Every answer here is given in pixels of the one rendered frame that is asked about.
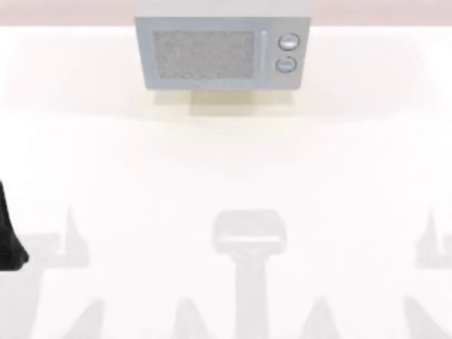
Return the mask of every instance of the gray microwave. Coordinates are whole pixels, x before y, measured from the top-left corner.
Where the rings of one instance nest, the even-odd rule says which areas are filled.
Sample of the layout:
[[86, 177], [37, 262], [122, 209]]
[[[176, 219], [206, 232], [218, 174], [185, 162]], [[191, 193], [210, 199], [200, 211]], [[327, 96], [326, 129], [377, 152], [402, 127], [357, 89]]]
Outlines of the gray microwave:
[[305, 0], [139, 0], [149, 90], [296, 90], [311, 18]]

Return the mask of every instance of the microwave knob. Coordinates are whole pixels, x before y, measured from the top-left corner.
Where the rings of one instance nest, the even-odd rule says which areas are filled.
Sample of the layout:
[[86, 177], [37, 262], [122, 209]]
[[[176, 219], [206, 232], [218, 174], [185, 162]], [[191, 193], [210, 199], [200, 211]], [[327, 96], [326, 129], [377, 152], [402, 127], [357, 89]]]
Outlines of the microwave knob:
[[281, 73], [290, 73], [297, 68], [297, 62], [290, 56], [279, 59], [276, 62], [276, 69]]
[[293, 51], [299, 45], [299, 37], [295, 34], [286, 34], [280, 38], [280, 48], [285, 51]]

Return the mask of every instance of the white backdrop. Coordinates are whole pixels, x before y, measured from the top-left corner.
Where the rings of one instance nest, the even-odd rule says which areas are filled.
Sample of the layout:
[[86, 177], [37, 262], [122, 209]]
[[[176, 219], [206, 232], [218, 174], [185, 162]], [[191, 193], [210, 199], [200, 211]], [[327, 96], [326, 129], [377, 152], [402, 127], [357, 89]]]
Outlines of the white backdrop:
[[437, 32], [367, 34], [314, 30], [299, 93], [224, 106], [146, 93], [129, 29], [3, 30], [0, 178], [16, 232], [64, 238], [70, 206], [90, 250], [88, 267], [46, 271], [32, 338], [61, 338], [96, 298], [103, 338], [167, 338], [182, 295], [231, 338], [234, 266], [213, 223], [260, 208], [287, 227], [268, 264], [272, 338], [299, 338], [322, 296], [342, 338], [409, 338], [407, 296], [451, 332], [452, 271], [415, 267], [430, 208], [451, 231], [451, 70], [431, 52], [447, 47]]

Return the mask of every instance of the gray mesh window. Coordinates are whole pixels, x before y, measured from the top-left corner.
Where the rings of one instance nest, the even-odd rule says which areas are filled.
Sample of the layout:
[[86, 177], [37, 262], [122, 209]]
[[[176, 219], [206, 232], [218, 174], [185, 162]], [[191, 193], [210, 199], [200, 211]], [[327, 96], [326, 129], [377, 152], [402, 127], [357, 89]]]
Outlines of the gray mesh window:
[[163, 79], [250, 79], [253, 32], [154, 32]]

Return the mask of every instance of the dark object at edge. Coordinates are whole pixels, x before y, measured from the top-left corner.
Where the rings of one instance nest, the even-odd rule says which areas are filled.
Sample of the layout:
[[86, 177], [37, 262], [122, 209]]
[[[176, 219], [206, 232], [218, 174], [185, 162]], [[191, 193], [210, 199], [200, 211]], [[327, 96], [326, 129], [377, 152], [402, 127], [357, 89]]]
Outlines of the dark object at edge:
[[9, 218], [5, 191], [0, 182], [0, 271], [20, 270], [30, 256], [14, 232]]

